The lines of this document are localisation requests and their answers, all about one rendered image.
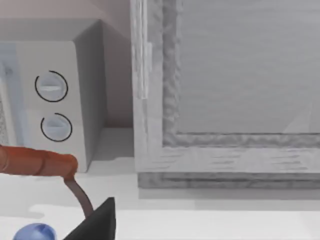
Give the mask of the blue rounded bottle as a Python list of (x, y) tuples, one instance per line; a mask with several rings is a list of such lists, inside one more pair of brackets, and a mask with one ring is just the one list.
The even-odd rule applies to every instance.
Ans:
[(56, 231), (45, 223), (31, 223), (20, 228), (12, 240), (57, 240)]

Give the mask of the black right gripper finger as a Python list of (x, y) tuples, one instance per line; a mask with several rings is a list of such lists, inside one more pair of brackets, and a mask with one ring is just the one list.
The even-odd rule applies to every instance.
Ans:
[(115, 240), (116, 202), (108, 197), (63, 240)]

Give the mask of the pale microwave knob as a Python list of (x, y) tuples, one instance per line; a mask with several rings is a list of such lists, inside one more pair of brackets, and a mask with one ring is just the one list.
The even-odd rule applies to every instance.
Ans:
[(53, 70), (38, 75), (35, 78), (34, 87), (38, 96), (50, 103), (62, 101), (69, 91), (64, 76)]
[(48, 140), (56, 143), (68, 140), (73, 133), (71, 121), (58, 112), (43, 117), (40, 122), (40, 129)]

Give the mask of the grey cabinet door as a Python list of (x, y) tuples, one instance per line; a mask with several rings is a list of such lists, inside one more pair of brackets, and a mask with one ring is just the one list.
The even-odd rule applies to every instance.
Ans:
[(161, 10), (164, 146), (320, 147), (320, 0)]

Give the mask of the reddish brown basket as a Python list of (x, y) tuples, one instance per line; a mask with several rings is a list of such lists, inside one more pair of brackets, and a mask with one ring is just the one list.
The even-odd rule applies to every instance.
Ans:
[(61, 177), (78, 200), (87, 218), (93, 205), (75, 180), (78, 160), (71, 154), (27, 147), (0, 145), (0, 173), (16, 176)]

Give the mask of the pale microwave oven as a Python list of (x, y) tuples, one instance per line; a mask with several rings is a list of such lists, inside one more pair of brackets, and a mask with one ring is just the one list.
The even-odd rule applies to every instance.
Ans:
[[(68, 84), (66, 97), (47, 102), (37, 76), (55, 71)], [(72, 123), (63, 142), (47, 139), (44, 117), (60, 113)], [(0, 18), (0, 144), (74, 155), (86, 172), (106, 121), (102, 24), (89, 18)]]

